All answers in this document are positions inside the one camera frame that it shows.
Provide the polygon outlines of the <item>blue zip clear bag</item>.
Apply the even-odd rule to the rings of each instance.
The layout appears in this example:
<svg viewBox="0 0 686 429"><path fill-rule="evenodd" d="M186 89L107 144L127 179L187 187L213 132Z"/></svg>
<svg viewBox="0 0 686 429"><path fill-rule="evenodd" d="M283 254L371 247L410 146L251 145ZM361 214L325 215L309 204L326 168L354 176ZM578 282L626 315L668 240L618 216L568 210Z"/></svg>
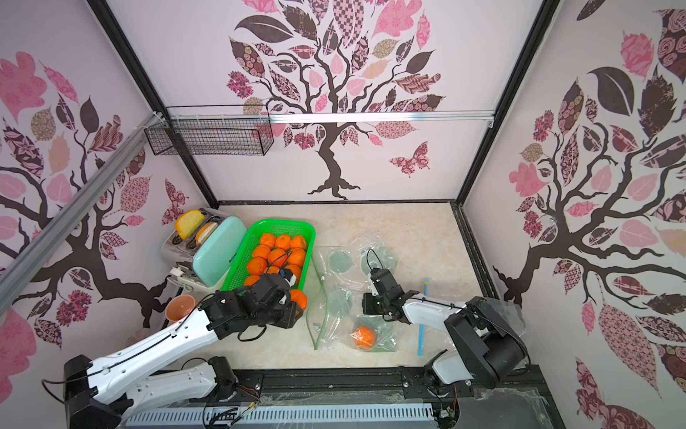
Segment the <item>blue zip clear bag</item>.
<svg viewBox="0 0 686 429"><path fill-rule="evenodd" d="M407 319L413 325L419 325L417 341L417 355L419 357L428 358L443 350L455 350L445 321L449 316L466 310L467 305L465 301L457 300L456 296L451 295L451 293L452 290L448 287L432 285L432 282L425 278L423 286L420 287L420 293L407 301L409 305ZM530 348L532 338L527 332L520 307L503 300L483 299L518 335L525 346Z"/></svg>

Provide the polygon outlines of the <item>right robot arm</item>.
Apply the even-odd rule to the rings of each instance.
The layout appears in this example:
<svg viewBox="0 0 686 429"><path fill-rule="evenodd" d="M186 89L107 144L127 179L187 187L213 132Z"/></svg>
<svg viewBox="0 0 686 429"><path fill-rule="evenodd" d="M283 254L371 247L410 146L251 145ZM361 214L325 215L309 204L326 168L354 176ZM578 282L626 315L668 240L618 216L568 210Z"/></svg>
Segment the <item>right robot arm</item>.
<svg viewBox="0 0 686 429"><path fill-rule="evenodd" d="M493 389L523 362L529 363L525 342L485 298L449 302L417 291L376 294L367 292L363 313L386 322L424 325L444 332L452 351L443 351L427 365L430 379L439 385L475 381Z"/></svg>

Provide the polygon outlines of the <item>eleventh orange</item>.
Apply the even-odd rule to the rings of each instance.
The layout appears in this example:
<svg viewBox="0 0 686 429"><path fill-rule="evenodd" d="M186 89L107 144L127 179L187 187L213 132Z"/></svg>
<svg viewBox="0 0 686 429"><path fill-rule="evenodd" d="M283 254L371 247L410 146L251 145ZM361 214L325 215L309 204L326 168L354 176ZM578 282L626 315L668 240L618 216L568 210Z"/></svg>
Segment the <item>eleventh orange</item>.
<svg viewBox="0 0 686 429"><path fill-rule="evenodd" d="M289 292L290 300L295 302L302 311L307 309L308 299L307 295L298 289L291 290Z"/></svg>

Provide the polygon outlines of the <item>green zip bag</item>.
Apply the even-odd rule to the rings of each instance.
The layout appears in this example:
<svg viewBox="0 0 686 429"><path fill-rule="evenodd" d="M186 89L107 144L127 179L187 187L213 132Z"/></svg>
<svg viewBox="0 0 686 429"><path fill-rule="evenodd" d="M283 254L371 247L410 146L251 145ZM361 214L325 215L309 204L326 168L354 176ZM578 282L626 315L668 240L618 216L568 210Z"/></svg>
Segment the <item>green zip bag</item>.
<svg viewBox="0 0 686 429"><path fill-rule="evenodd" d="M365 353L391 353L399 349L399 333L381 316L366 316L362 311L363 294L327 291L319 286L307 291L308 308L305 325L315 350L346 346ZM352 334L360 325L375 330L376 342L371 350L355 345Z"/></svg>
<svg viewBox="0 0 686 429"><path fill-rule="evenodd" d="M371 271L388 269L395 273L399 256L376 232L368 232L348 244L314 248L317 277L327 291L377 294Z"/></svg>

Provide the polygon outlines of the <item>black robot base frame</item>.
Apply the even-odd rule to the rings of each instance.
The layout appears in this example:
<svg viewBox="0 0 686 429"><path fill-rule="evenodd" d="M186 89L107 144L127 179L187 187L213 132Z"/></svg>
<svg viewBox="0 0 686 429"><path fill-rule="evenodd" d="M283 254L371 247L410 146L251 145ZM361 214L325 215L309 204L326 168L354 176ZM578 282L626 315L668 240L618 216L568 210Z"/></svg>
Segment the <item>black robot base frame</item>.
<svg viewBox="0 0 686 429"><path fill-rule="evenodd" d="M286 405L432 406L432 423L314 424L229 428L562 428L539 368L511 375L494 389L475 381L440 386L421 366L399 368L242 369L230 397L182 400L156 409Z"/></svg>

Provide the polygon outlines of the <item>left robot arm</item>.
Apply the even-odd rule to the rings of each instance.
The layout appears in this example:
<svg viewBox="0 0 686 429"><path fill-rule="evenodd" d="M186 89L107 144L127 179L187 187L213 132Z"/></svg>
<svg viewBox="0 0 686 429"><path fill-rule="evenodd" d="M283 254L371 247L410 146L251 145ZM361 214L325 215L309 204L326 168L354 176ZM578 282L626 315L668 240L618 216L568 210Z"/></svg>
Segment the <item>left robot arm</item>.
<svg viewBox="0 0 686 429"><path fill-rule="evenodd" d="M165 367L249 327L289 329L304 314L292 298L298 277L289 269L262 275L252 286L209 294L180 321L99 359L79 355L64 365L62 404L70 428L117 428L150 409L208 396L230 397L238 379L227 359L190 369Z"/></svg>

